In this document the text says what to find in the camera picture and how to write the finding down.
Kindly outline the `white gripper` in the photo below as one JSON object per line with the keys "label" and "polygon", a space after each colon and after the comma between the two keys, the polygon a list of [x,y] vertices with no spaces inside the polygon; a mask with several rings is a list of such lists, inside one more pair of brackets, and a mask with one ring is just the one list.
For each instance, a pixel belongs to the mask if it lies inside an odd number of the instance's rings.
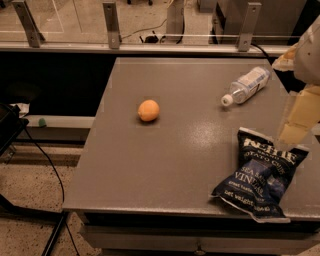
{"label": "white gripper", "polygon": [[294,70],[298,80],[309,84],[290,100],[278,136],[283,144],[299,144],[320,121],[320,15],[300,37],[298,45],[292,45],[278,57],[272,68],[281,72]]}

